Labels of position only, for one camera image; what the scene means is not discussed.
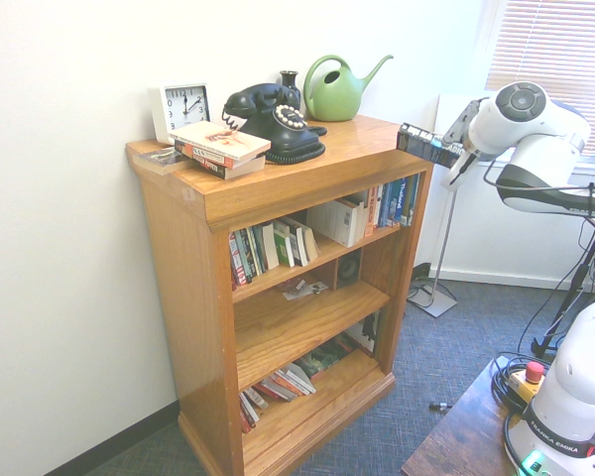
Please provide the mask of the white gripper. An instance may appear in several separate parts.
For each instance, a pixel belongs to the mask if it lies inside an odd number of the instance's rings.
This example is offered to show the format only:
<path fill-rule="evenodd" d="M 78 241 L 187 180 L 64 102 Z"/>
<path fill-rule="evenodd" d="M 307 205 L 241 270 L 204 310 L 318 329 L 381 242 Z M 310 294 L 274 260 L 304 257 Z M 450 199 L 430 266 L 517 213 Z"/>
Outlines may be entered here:
<path fill-rule="evenodd" d="M 442 136 L 443 146 L 462 145 L 458 159 L 441 181 L 447 189 L 458 189 L 487 152 L 482 115 L 486 104 L 486 98 L 472 100 Z"/>

